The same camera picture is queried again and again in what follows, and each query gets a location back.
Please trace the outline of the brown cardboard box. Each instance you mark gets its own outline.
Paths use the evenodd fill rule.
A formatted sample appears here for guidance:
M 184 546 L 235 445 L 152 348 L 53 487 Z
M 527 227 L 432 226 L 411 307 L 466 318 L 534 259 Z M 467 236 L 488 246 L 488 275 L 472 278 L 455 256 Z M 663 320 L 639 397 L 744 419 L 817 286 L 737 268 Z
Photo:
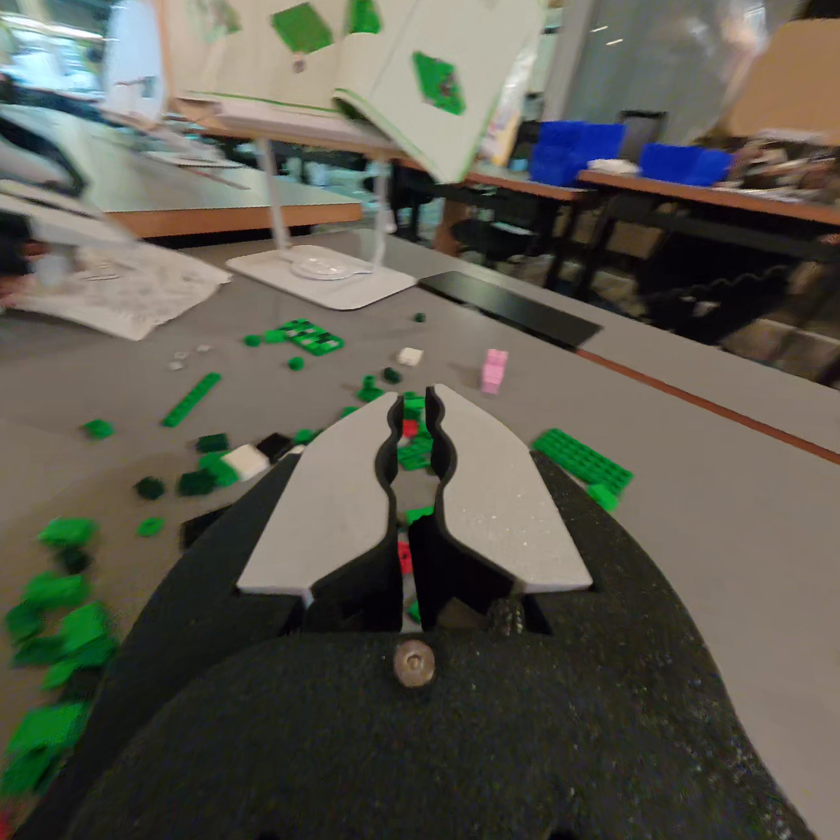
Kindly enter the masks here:
M 780 27 L 719 125 L 733 137 L 790 130 L 838 146 L 839 19 L 801 19 Z

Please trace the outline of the grey desk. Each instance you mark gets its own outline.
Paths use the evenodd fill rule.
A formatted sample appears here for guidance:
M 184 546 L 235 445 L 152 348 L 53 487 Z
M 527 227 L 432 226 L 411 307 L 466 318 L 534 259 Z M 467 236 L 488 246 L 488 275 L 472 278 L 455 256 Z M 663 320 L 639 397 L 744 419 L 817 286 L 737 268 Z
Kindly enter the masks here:
M 396 352 L 423 351 L 404 388 L 445 383 L 527 443 L 558 427 L 632 471 L 616 519 L 664 572 L 717 661 L 744 727 L 784 793 L 820 838 L 838 838 L 838 464 L 719 415 L 656 381 L 602 365 L 632 351 L 699 375 L 698 396 L 749 418 L 778 397 L 797 420 L 780 428 L 838 451 L 838 395 L 695 349 L 551 293 L 523 295 L 599 322 L 582 354 L 561 350 L 425 290 L 350 313 L 311 307 L 246 279 L 139 343 L 27 313 L 2 316 L 2 613 L 52 567 L 39 531 L 57 517 L 99 525 L 96 593 L 130 628 L 177 558 L 181 522 L 229 504 L 250 485 L 210 498 L 168 492 L 144 505 L 145 476 L 172 487 L 194 467 L 192 441 L 234 445 L 316 429 L 354 402 L 363 375 Z M 425 312 L 423 323 L 413 321 Z M 316 357 L 289 341 L 244 336 L 307 319 L 341 337 Z M 213 348 L 195 353 L 198 344 Z M 488 350 L 509 353 L 497 395 L 480 390 Z M 170 371 L 176 351 L 185 368 Z M 287 368 L 302 357 L 300 372 Z M 206 374 L 222 375 L 178 427 L 160 421 Z M 101 418 L 114 435 L 90 440 Z

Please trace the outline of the wooden edged table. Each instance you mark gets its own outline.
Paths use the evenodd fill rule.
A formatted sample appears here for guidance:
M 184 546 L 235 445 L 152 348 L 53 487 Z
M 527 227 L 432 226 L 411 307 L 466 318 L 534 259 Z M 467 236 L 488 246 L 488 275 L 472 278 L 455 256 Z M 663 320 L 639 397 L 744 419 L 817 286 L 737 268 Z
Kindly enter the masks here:
M 586 242 L 587 255 L 592 257 L 606 252 L 615 226 L 633 224 L 801 261 L 838 259 L 838 243 L 825 241 L 838 236 L 837 206 L 785 203 L 743 191 L 594 171 L 583 171 L 580 183 L 554 186 L 473 171 L 458 187 L 491 187 L 570 207 L 562 245 L 570 243 L 584 214 L 596 214 Z

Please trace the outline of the white book stand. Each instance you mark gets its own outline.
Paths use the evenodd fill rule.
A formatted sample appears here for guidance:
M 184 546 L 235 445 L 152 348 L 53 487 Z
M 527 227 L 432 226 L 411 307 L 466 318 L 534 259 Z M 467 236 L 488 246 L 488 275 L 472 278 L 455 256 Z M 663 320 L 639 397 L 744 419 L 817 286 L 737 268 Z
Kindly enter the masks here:
M 268 195 L 275 247 L 236 257 L 227 267 L 246 278 L 328 310 L 367 307 L 416 285 L 417 280 L 385 266 L 385 247 L 393 220 L 386 201 L 385 170 L 396 147 L 367 122 L 339 112 L 289 108 L 263 101 L 187 94 L 176 99 L 186 117 L 212 133 L 255 141 Z M 361 151 L 376 162 L 377 212 L 372 256 L 356 258 L 322 245 L 293 245 L 280 209 L 280 186 L 271 142 L 284 141 L 336 151 Z

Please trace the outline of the grey table with wooden edge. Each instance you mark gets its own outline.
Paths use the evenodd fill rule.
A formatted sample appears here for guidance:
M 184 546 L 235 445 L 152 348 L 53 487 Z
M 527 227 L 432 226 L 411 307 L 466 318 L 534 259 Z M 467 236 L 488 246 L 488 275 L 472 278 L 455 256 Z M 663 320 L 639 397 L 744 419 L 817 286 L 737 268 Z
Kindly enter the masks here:
M 2 115 L 58 146 L 87 183 L 81 200 L 142 238 L 269 228 L 261 171 L 190 171 L 135 150 L 108 125 L 64 112 L 2 106 Z

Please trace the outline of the long green brick strip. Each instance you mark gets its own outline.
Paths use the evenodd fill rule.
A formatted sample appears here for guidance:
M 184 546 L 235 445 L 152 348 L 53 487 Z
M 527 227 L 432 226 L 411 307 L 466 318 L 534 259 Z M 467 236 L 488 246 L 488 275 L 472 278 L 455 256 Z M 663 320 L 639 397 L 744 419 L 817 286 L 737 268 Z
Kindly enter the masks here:
M 164 415 L 160 425 L 166 428 L 180 426 L 214 387 L 222 381 L 222 378 L 222 375 L 216 372 L 206 374 Z

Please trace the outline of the printed paper bag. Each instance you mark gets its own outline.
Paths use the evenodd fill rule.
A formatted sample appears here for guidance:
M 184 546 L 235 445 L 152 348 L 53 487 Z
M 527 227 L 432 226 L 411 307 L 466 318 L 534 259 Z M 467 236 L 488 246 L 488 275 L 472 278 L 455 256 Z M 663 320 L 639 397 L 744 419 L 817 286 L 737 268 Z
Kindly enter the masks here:
M 2 310 L 75 323 L 142 341 L 205 302 L 232 275 L 179 251 L 142 242 L 67 248 L 36 263 L 33 279 Z

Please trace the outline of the checkered green brick plate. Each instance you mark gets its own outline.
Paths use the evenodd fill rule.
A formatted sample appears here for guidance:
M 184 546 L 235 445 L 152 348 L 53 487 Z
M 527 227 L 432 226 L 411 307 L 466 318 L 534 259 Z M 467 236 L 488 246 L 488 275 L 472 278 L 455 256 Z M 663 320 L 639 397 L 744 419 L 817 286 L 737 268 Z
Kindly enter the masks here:
M 304 318 L 284 322 L 278 330 L 287 341 L 316 357 L 332 354 L 345 346 L 341 337 Z

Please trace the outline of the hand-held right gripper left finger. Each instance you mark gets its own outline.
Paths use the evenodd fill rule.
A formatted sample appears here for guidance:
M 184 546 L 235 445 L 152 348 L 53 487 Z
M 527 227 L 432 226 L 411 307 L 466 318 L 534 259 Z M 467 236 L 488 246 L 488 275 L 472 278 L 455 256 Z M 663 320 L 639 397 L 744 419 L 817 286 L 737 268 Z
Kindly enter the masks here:
M 395 536 L 403 398 L 385 393 L 322 431 L 300 453 L 238 589 L 311 603 L 328 579 Z

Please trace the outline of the green studded plate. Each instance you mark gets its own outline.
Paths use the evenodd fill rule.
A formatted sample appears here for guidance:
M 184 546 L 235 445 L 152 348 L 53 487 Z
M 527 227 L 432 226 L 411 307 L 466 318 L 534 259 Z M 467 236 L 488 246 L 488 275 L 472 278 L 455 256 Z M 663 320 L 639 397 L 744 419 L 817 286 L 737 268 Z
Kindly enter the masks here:
M 587 486 L 602 486 L 620 497 L 633 482 L 633 472 L 601 455 L 558 428 L 536 437 L 532 448 Z

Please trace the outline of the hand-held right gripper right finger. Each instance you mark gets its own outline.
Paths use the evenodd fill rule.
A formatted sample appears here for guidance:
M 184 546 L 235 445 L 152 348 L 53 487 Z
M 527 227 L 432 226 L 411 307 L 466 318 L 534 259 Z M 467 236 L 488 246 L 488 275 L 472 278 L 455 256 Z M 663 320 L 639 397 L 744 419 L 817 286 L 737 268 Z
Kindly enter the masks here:
M 516 593 L 592 586 L 529 448 L 508 426 L 443 384 L 427 388 L 426 426 L 444 537 L 499 571 Z

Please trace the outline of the black desk panel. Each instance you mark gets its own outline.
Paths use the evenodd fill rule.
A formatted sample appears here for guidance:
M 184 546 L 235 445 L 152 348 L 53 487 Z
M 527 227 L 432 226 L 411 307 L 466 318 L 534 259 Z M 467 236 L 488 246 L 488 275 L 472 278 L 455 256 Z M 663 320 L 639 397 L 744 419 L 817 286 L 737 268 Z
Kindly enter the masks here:
M 535 339 L 570 352 L 603 330 L 595 322 L 524 297 L 460 271 L 446 271 L 418 281 L 418 287 Z

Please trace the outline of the instruction booklet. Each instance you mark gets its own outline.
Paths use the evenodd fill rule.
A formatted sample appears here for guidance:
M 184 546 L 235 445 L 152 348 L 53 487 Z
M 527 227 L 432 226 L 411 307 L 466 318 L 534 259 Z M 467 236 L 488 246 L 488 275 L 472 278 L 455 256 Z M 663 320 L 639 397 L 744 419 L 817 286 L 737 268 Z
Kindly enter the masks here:
M 545 2 L 155 2 L 171 97 L 243 139 L 403 154 L 463 179 Z

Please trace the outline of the blue plastic bin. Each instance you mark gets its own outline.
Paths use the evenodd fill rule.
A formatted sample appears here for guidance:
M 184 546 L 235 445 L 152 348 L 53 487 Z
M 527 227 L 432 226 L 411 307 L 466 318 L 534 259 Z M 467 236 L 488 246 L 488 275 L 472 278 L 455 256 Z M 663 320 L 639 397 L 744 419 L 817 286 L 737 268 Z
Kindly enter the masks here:
M 528 168 L 530 180 L 548 186 L 575 186 L 578 174 L 590 161 L 618 157 L 625 131 L 621 122 L 541 122 Z
M 648 143 L 639 159 L 640 175 L 650 180 L 708 187 L 724 182 L 733 154 L 696 145 Z

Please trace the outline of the black studded plate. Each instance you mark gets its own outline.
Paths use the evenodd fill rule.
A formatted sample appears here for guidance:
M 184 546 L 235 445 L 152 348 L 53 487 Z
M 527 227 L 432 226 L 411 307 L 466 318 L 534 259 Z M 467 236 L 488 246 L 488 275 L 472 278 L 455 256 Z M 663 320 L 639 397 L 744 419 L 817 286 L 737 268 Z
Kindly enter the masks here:
M 181 550 L 188 551 L 231 507 L 226 505 L 184 521 L 180 526 Z

